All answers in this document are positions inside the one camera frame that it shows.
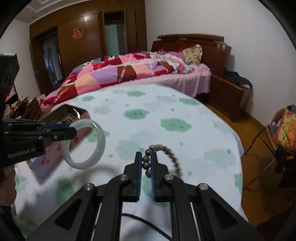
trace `person's hand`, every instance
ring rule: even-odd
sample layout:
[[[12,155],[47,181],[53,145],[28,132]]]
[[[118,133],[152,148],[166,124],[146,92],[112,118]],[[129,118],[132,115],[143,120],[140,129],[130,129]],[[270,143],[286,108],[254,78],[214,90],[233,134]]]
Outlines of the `person's hand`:
[[[17,196],[15,190],[15,166],[3,168],[4,179],[0,182],[0,206],[10,206]]]

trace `clutter on dresser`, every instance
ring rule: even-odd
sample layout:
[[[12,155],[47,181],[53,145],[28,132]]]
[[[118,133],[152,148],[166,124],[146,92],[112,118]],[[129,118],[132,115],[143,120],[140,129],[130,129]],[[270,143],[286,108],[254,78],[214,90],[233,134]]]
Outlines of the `clutter on dresser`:
[[[240,76],[238,72],[226,71],[223,77],[238,86],[244,87],[245,89],[253,88],[251,82],[248,79]]]
[[[38,120],[42,115],[42,109],[36,97],[29,100],[28,97],[19,96],[18,101],[11,106],[7,104],[5,107],[5,118]]]

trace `dark clothing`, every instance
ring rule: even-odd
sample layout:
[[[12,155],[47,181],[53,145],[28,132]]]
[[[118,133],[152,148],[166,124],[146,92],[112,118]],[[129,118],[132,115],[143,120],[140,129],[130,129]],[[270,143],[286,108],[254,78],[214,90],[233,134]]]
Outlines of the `dark clothing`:
[[[296,155],[294,155],[293,160],[287,160],[287,157],[291,156],[292,154],[284,150],[282,147],[279,147],[276,152],[276,161],[277,165],[274,169],[275,173],[281,174],[283,173],[283,177],[279,182],[280,188],[295,188],[296,187]]]
[[[253,88],[251,82],[246,78],[239,76],[237,72],[226,71],[223,77],[236,85],[249,85],[250,88]]]

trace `pink bedsheet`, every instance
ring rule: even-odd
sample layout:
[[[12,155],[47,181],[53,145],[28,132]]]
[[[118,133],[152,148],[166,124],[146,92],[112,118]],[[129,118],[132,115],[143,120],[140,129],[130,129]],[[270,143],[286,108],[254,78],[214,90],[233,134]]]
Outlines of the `pink bedsheet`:
[[[108,88],[118,88],[119,86],[127,85],[147,85],[159,83],[167,87],[178,90],[188,96],[195,97],[201,93],[210,92],[211,71],[205,64],[193,66],[194,71],[190,74],[164,74],[141,80],[131,80],[117,85],[109,86]],[[71,100],[55,105],[51,111],[56,110],[60,106],[69,103]]]

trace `floral pillow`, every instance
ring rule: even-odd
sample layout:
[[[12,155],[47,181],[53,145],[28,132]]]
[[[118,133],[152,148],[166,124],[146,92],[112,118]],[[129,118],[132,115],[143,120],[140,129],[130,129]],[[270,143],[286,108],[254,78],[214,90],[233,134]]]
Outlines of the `floral pillow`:
[[[186,64],[199,64],[202,60],[202,47],[199,44],[182,51]]]
[[[290,153],[296,153],[296,114],[285,109],[274,141]]]

